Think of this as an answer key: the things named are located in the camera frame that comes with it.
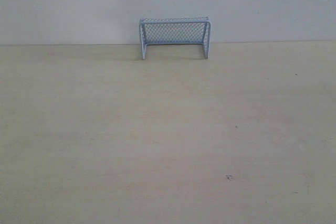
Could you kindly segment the white miniature goal with net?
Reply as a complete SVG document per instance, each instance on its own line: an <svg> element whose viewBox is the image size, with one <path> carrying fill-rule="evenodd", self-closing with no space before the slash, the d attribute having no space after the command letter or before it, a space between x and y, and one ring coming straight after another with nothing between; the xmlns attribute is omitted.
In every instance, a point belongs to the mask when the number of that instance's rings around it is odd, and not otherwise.
<svg viewBox="0 0 336 224"><path fill-rule="evenodd" d="M201 45L207 59L211 27L209 17L141 18L139 39L142 59L146 59L147 47L155 45Z"/></svg>

